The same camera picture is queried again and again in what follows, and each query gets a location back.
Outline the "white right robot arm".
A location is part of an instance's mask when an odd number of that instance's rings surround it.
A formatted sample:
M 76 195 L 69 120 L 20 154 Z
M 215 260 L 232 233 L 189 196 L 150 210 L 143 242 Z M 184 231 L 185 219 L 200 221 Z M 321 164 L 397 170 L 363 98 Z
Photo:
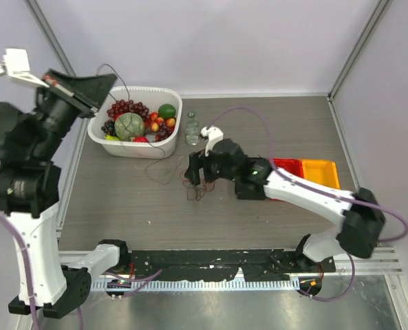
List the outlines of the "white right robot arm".
M 294 263 L 304 272 L 342 253 L 371 258 L 385 224 L 370 190 L 337 190 L 302 179 L 271 159 L 247 156 L 230 139 L 216 142 L 211 150 L 190 153 L 184 176 L 194 186 L 226 179 L 234 182 L 238 199 L 285 201 L 333 223 L 333 228 L 307 234 L 299 242 Z

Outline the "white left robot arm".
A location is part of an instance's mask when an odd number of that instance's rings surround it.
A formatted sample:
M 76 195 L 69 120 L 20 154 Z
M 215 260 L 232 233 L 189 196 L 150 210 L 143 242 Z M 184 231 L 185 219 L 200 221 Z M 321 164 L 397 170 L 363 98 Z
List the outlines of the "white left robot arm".
M 79 261 L 62 265 L 55 216 L 61 169 L 53 162 L 63 138 L 78 118 L 93 118 L 117 75 L 74 77 L 53 69 L 33 80 L 32 111 L 0 102 L 0 223 L 17 249 L 20 291 L 12 314 L 60 319 L 86 300 L 92 282 L 105 272 L 129 269 L 127 244 L 105 239 Z

